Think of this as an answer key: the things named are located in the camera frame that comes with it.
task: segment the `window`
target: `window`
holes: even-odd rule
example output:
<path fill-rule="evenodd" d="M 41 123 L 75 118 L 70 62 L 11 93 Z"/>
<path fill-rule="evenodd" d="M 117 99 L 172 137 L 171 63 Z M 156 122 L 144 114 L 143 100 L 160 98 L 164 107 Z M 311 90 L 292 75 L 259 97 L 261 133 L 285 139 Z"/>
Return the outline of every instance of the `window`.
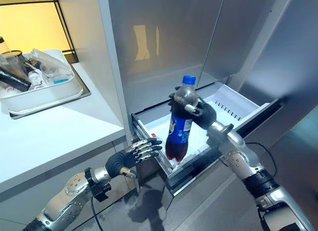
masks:
<path fill-rule="evenodd" d="M 11 50 L 56 48 L 78 61 L 58 0 L 0 0 L 0 36 Z"/>

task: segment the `robotic arm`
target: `robotic arm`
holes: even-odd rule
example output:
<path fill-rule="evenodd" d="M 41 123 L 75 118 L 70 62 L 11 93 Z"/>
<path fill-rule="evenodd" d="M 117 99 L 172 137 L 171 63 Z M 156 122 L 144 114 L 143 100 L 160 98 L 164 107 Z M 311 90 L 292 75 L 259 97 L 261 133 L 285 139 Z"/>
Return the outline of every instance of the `robotic arm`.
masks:
<path fill-rule="evenodd" d="M 257 154 L 233 130 L 233 124 L 225 126 L 218 122 L 214 109 L 201 98 L 197 107 L 186 105 L 184 109 L 193 115 L 196 124 L 207 130 L 207 144 L 223 154 L 228 167 L 254 197 L 265 231 L 315 230 L 293 197 L 274 180 L 259 162 Z"/>
<path fill-rule="evenodd" d="M 127 152 L 111 156 L 105 167 L 91 169 L 74 175 L 65 187 L 54 196 L 41 213 L 23 231 L 63 231 L 80 214 L 83 206 L 93 196 L 99 202 L 106 200 L 111 190 L 110 180 L 117 175 L 137 178 L 131 167 L 158 156 L 161 141 L 145 139 L 132 144 Z"/>

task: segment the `dark soda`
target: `dark soda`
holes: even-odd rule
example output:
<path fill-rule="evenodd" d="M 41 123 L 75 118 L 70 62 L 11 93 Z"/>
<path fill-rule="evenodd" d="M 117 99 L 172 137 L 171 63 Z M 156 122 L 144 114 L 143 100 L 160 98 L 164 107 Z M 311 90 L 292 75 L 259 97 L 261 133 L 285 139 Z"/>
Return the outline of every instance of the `dark soda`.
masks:
<path fill-rule="evenodd" d="M 174 104 L 169 127 L 169 135 L 165 143 L 165 152 L 168 159 L 176 159 L 177 162 L 187 154 L 188 138 L 190 134 L 192 116 L 184 110 L 186 104 L 196 106 L 198 96 L 193 85 L 195 77 L 184 76 L 183 86 L 174 95 Z"/>

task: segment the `white countertop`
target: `white countertop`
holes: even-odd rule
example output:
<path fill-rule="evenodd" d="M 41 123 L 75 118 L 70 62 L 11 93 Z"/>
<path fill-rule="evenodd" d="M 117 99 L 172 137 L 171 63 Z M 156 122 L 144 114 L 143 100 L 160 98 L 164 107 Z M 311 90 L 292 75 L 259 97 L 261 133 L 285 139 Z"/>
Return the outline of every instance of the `white countertop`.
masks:
<path fill-rule="evenodd" d="M 125 135 L 80 63 L 91 95 L 12 120 L 0 104 L 0 192 Z"/>

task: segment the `freezer drawer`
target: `freezer drawer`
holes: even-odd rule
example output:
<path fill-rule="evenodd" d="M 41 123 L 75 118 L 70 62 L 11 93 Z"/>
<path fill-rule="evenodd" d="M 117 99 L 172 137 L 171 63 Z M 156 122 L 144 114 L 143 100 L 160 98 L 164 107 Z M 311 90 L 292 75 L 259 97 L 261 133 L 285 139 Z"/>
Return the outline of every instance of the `freezer drawer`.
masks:
<path fill-rule="evenodd" d="M 225 125 L 232 123 L 243 137 L 280 108 L 277 100 L 258 106 L 220 82 L 197 92 L 216 110 L 219 122 Z M 221 154 L 206 144 L 206 131 L 192 123 L 187 155 L 180 163 L 168 160 L 164 147 L 169 131 L 169 109 L 168 104 L 164 103 L 132 114 L 132 120 L 133 129 L 140 139 L 156 136 L 162 140 L 163 149 L 156 159 L 166 175 L 167 188 L 172 194 L 177 194 L 191 180 L 217 162 Z"/>

